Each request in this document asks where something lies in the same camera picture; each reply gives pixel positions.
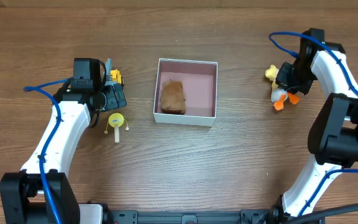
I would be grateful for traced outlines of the yellow toy excavator truck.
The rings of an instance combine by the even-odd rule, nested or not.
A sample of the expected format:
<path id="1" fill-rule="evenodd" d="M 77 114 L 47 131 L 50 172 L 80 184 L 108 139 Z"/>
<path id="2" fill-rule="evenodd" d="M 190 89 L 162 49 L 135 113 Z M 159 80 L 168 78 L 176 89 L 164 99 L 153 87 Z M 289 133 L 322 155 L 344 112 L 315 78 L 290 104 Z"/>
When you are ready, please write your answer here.
<path id="1" fill-rule="evenodd" d="M 114 85 L 115 83 L 121 84 L 124 87 L 124 78 L 119 70 L 113 69 L 112 60 L 107 59 L 106 63 L 106 83 L 105 85 Z"/>

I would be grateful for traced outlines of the white orange plush duck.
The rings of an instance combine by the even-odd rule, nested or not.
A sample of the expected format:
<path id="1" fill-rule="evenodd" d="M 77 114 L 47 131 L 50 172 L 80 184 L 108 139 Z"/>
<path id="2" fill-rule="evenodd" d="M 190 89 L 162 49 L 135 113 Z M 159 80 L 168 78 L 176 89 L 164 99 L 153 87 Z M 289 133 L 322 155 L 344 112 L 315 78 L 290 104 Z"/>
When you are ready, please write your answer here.
<path id="1" fill-rule="evenodd" d="M 275 65 L 271 65 L 269 69 L 265 71 L 265 77 L 272 82 L 272 92 L 270 99 L 273 103 L 273 107 L 276 111 L 280 111 L 284 108 L 284 102 L 289 99 L 290 103 L 296 105 L 300 98 L 292 93 L 280 88 L 276 83 L 276 77 L 278 74 L 278 68 Z"/>

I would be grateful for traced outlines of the yellow wooden rattle drum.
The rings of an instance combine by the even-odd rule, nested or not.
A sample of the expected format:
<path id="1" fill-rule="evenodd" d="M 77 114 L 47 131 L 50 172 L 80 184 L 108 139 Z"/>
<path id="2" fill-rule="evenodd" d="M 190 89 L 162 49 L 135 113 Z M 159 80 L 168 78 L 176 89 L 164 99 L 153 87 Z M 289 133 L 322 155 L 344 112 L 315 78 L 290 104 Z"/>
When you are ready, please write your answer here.
<path id="1" fill-rule="evenodd" d="M 109 132 L 109 127 L 113 128 L 114 131 L 114 142 L 118 144 L 120 142 L 120 127 L 126 125 L 125 130 L 129 131 L 129 124 L 124 116 L 120 113 L 113 113 L 109 116 L 108 122 L 106 123 L 106 128 L 104 134 Z"/>

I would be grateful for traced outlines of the brown furry plush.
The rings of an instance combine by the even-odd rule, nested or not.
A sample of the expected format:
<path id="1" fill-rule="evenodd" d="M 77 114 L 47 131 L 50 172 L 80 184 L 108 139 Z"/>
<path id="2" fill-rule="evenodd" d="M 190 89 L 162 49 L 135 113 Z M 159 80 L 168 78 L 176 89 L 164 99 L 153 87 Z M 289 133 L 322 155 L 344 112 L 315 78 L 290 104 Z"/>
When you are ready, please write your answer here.
<path id="1" fill-rule="evenodd" d="M 163 90 L 160 96 L 160 107 L 163 113 L 185 114 L 185 101 L 186 97 L 182 81 L 167 80 L 163 83 Z"/>

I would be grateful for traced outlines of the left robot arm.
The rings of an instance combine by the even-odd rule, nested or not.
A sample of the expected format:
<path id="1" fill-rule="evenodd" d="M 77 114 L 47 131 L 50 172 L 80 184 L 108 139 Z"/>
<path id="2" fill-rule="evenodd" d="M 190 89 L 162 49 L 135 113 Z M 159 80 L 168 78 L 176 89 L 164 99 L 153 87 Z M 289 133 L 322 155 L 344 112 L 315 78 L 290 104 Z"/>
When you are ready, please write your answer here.
<path id="1" fill-rule="evenodd" d="M 44 85 L 26 86 L 52 102 L 48 126 L 19 172 L 5 173 L 0 196 L 6 223 L 114 223 L 104 203 L 77 202 L 68 173 L 84 131 L 103 112 L 127 105 L 124 80 L 112 66 L 95 58 L 75 58 L 73 76 L 60 80 L 51 95 Z"/>

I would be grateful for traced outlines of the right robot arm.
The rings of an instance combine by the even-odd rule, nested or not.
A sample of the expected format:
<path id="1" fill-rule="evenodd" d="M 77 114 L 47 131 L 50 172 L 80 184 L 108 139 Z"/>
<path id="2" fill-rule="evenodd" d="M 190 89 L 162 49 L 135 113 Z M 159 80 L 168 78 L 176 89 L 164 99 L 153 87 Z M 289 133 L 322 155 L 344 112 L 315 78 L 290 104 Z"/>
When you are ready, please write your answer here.
<path id="1" fill-rule="evenodd" d="M 272 81 L 271 101 L 283 109 L 285 100 L 299 101 L 318 81 L 326 101 L 308 134 L 310 156 L 294 184 L 270 212 L 271 222 L 320 222 L 324 215 L 310 217 L 325 190 L 339 175 L 358 173 L 358 84 L 346 62 L 346 51 L 327 42 L 324 30 L 310 28 L 301 34 L 295 58 L 281 68 L 271 66 L 265 76 Z"/>

